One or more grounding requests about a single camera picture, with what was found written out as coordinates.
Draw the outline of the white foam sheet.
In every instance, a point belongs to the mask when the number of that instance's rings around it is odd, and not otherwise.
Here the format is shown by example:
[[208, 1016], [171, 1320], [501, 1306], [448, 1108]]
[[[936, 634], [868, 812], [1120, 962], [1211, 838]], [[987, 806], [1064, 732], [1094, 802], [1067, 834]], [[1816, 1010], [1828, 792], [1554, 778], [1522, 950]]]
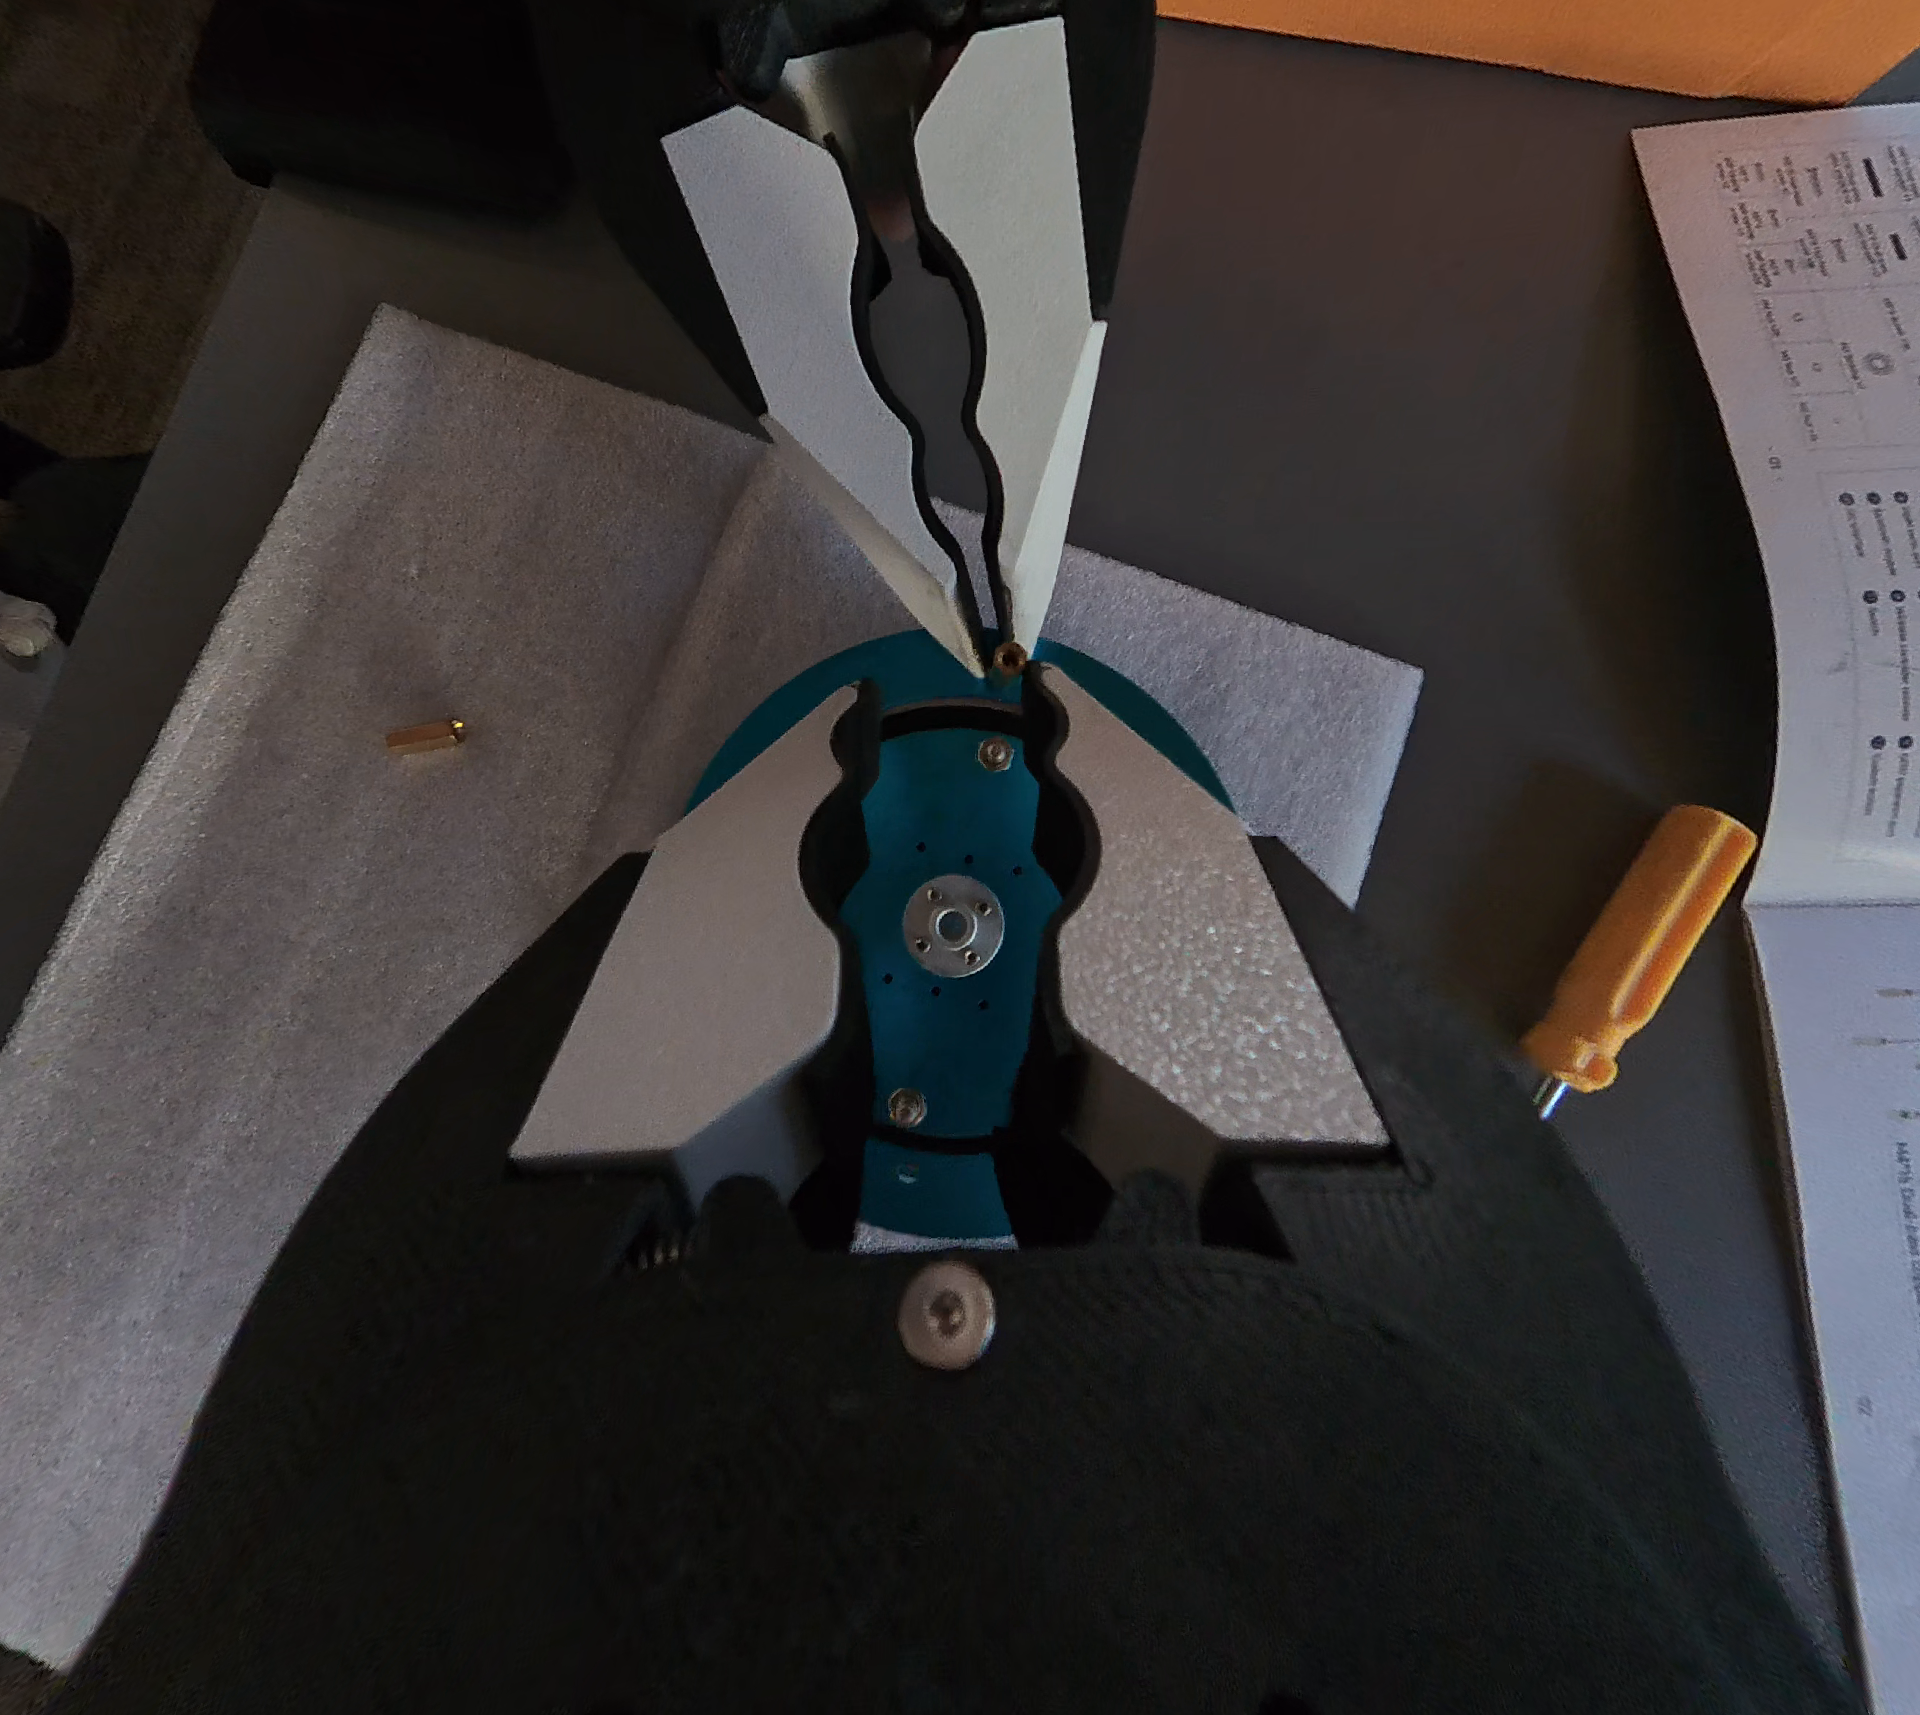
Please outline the white foam sheet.
[[396, 1080], [756, 704], [906, 624], [766, 442], [375, 312], [4, 1050], [7, 1648], [84, 1648]]

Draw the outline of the printed instruction booklet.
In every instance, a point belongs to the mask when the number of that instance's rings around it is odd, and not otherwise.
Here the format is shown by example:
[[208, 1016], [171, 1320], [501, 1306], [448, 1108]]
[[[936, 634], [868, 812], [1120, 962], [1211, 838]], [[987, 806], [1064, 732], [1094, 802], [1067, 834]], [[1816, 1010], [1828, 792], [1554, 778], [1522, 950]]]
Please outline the printed instruction booklet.
[[1750, 510], [1777, 758], [1742, 904], [1873, 1712], [1917, 1710], [1917, 111], [1633, 137]]

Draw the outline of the dark grey desk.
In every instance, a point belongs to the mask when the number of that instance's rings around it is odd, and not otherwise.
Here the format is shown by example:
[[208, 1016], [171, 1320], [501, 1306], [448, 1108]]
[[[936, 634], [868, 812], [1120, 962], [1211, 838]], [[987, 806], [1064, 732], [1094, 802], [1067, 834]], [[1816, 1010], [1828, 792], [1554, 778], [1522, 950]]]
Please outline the dark grey desk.
[[[1511, 1044], [1653, 820], [1766, 820], [1755, 534], [1632, 133], [1697, 103], [1161, 25], [1047, 632]], [[4, 1050], [378, 310], [751, 434], [583, 207], [270, 195], [4, 800]]]

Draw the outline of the black office chair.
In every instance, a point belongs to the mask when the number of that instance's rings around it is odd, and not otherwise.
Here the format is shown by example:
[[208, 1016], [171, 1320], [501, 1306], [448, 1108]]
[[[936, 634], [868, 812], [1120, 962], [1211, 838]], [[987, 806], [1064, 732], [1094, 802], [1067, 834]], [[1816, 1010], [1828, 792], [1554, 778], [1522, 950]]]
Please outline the black office chair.
[[99, 574], [274, 183], [504, 225], [572, 173], [515, 0], [4, 0], [4, 588]]

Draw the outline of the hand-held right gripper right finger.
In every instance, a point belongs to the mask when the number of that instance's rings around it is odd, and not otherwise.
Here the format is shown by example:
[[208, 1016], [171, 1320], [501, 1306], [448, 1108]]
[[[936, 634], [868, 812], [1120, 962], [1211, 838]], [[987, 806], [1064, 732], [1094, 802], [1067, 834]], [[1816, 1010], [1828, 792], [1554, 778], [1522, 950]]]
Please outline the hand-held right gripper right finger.
[[1237, 816], [1069, 680], [1061, 782], [1089, 812], [1089, 888], [1058, 932], [1085, 1056], [1067, 1136], [1120, 1186], [1204, 1190], [1240, 1156], [1371, 1158], [1387, 1136]]

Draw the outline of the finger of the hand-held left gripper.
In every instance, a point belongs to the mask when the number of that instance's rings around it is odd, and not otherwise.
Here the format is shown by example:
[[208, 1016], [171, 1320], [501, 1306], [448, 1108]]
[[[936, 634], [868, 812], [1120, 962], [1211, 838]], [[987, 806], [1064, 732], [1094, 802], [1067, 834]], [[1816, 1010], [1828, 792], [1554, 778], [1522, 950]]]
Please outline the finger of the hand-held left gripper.
[[924, 219], [969, 312], [999, 628], [1031, 652], [1059, 572], [1105, 328], [1092, 314], [1064, 21], [981, 31], [916, 131]]
[[985, 672], [962, 546], [925, 480], [925, 432], [888, 380], [872, 300], [916, 244], [909, 105], [896, 91], [781, 87], [664, 145], [751, 370], [761, 430], [909, 616]]

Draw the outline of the orange handled screwdriver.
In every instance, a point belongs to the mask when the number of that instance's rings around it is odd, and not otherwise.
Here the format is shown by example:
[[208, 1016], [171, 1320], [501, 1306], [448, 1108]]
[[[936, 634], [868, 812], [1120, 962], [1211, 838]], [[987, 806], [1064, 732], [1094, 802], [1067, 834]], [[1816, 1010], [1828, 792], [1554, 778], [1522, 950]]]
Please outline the orange handled screwdriver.
[[1522, 1040], [1542, 1074], [1540, 1118], [1617, 1078], [1622, 1046], [1657, 1014], [1758, 844], [1707, 808], [1674, 808], [1656, 824]]

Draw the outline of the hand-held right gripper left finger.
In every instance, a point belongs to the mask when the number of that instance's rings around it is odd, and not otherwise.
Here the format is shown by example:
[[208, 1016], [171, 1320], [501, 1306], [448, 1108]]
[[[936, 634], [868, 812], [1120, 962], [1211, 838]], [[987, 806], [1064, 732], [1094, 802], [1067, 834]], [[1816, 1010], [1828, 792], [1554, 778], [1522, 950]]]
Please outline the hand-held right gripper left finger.
[[797, 1186], [819, 1158], [800, 1070], [839, 1006], [803, 892], [811, 816], [844, 780], [829, 696], [655, 844], [521, 1126], [520, 1168], [661, 1160], [684, 1186]]

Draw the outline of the blue disc with bearing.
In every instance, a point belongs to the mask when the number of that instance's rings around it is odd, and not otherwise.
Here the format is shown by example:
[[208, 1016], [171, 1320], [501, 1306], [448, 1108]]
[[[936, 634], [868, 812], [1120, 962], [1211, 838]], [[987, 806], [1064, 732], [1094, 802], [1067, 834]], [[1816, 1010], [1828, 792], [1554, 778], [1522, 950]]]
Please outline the blue disc with bearing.
[[1080, 886], [1089, 838], [1049, 740], [1011, 702], [925, 698], [880, 720], [862, 800], [868, 864], [841, 906], [873, 1056], [865, 1188], [899, 1194], [899, 1228], [934, 1198], [994, 1192], [994, 1136], [1030, 1054], [1047, 924]]

